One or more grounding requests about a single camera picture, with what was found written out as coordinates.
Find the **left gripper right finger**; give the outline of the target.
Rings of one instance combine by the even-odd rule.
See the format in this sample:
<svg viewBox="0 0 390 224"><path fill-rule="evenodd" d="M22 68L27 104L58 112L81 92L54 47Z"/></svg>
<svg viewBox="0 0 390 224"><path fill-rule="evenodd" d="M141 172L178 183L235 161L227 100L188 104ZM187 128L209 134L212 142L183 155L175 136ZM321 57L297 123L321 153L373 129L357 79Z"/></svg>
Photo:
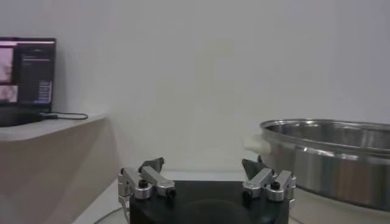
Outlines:
<svg viewBox="0 0 390 224"><path fill-rule="evenodd" d="M277 173L264 163L260 156L257 161L242 159L241 164L247 176L243 183L243 199L250 203L265 194L270 201L295 202L296 177L292 172L283 170Z"/></svg>

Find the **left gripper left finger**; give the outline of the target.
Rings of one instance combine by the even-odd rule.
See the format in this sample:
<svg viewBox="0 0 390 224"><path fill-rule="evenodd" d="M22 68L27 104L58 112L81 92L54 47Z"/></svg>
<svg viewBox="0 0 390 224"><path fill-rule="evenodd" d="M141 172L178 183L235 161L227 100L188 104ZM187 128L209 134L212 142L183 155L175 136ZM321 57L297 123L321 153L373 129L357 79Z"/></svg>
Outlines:
<svg viewBox="0 0 390 224"><path fill-rule="evenodd" d="M138 200L147 200L156 191L157 195L165 198L175 197L175 182L161 174L164 163L165 159L159 157L144 161L137 169L122 168L118 174L118 195L122 198L134 196Z"/></svg>

